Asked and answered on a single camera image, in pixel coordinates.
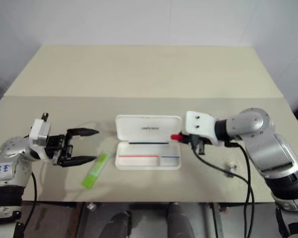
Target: white wall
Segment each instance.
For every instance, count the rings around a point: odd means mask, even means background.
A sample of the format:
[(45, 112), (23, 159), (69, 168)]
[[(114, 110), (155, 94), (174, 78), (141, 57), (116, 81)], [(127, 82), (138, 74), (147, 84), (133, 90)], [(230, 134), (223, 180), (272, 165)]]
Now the white wall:
[(42, 43), (253, 46), (298, 107), (298, 0), (0, 0), (1, 92)]

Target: beige table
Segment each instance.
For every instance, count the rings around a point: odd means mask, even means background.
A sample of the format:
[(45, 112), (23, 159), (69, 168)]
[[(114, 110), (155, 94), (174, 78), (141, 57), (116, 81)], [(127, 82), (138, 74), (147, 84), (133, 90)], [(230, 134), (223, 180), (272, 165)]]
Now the beige table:
[[(298, 123), (251, 48), (225, 47), (42, 47), (0, 101), (0, 145), (26, 135), (35, 118), (50, 114), (51, 135), (71, 127), (100, 134), (76, 139), (74, 155), (115, 155), (118, 114), (176, 115), (188, 110), (221, 119), (250, 108), (265, 109), (298, 155)], [(176, 171), (120, 171), (112, 158), (91, 190), (80, 184), (93, 163), (61, 168), (33, 163), (39, 200), (243, 202), (246, 185), (199, 162), (181, 145)], [(238, 149), (206, 147), (205, 159), (237, 164)], [(252, 167), (257, 202), (273, 201)], [(33, 199), (29, 182), (23, 196)]]

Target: red cap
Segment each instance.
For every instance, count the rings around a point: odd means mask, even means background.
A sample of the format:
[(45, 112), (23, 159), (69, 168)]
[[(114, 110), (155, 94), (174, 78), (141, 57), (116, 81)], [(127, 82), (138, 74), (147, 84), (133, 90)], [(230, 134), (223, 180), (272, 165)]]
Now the red cap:
[(183, 135), (177, 134), (177, 135), (171, 135), (172, 140), (182, 140)]

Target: black cable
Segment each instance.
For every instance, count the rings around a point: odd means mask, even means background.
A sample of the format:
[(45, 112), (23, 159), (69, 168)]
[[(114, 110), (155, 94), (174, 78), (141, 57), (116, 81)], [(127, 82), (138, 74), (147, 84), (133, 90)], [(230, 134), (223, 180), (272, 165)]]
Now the black cable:
[(28, 224), (29, 224), (29, 222), (30, 222), (30, 219), (31, 219), (32, 214), (33, 214), (33, 212), (34, 212), (34, 209), (35, 209), (35, 206), (36, 206), (36, 202), (37, 202), (37, 198), (38, 198), (38, 189), (37, 189), (37, 186), (36, 186), (35, 175), (34, 175), (33, 172), (31, 173), (31, 175), (32, 175), (33, 185), (34, 185), (34, 201), (33, 201), (33, 205), (32, 205), (30, 214), (29, 214), (29, 216), (28, 216), (28, 219), (27, 219), (26, 222), (25, 222), (24, 230), (26, 229), (26, 227), (28, 226)]
[[(218, 170), (218, 171), (221, 171), (221, 172), (223, 172), (223, 173), (226, 173), (226, 174), (228, 174), (228, 175), (235, 176), (235, 177), (237, 177), (237, 178), (243, 180), (245, 183), (247, 183), (247, 193), (248, 193), (248, 191), (250, 191), (250, 195), (251, 195), (251, 197), (252, 197), (252, 214), (251, 214), (251, 223), (250, 223), (250, 227), (249, 227), (249, 231), (248, 231), (248, 235), (247, 235), (247, 236), (246, 236), (246, 233), (247, 233), (247, 221), (246, 221), (246, 219), (244, 219), (244, 228), (246, 228), (246, 229), (244, 230), (244, 237), (245, 237), (245, 238), (246, 238), (246, 237), (247, 237), (247, 238), (250, 238), (251, 230), (252, 230), (252, 227), (253, 227), (254, 210), (255, 210), (254, 192), (253, 192), (253, 189), (252, 189), (252, 187), (251, 187), (251, 184), (250, 184), (245, 178), (243, 178), (242, 176), (240, 176), (240, 175), (238, 175), (238, 174), (235, 174), (235, 173), (232, 173), (232, 172), (230, 172), (230, 171), (224, 170), (224, 169), (222, 169), (222, 168), (220, 168), (220, 167), (218, 167), (218, 166), (216, 166), (216, 165), (213, 165), (213, 164), (211, 164), (211, 163), (205, 161), (204, 159), (202, 159), (202, 158), (199, 156), (199, 154), (196, 152), (196, 147), (197, 147), (197, 144), (198, 144), (198, 142), (199, 142), (199, 137), (198, 137), (198, 136), (195, 136), (195, 135), (191, 135), (191, 139), (190, 139), (190, 140), (191, 140), (191, 147), (192, 147), (192, 150), (193, 150), (194, 155), (195, 155), (195, 156), (196, 156), (202, 163), (206, 164), (207, 166), (210, 166), (210, 167), (213, 168), (213, 169), (216, 169), (216, 170)], [(249, 197), (246, 197), (246, 202), (245, 202), (245, 205), (244, 205), (244, 206), (247, 207), (246, 204), (248, 204), (248, 201), (249, 201)]]

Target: green marker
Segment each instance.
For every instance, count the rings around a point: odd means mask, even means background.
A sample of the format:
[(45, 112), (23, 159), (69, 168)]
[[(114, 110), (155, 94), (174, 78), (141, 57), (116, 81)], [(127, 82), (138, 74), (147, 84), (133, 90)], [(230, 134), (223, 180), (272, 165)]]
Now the green marker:
[(86, 188), (92, 188), (94, 183), (97, 181), (101, 171), (103, 170), (104, 166), (106, 165), (108, 159), (110, 158), (110, 153), (103, 152), (97, 159), (94, 167), (90, 170), (87, 174), (84, 181), (81, 183), (82, 186)]

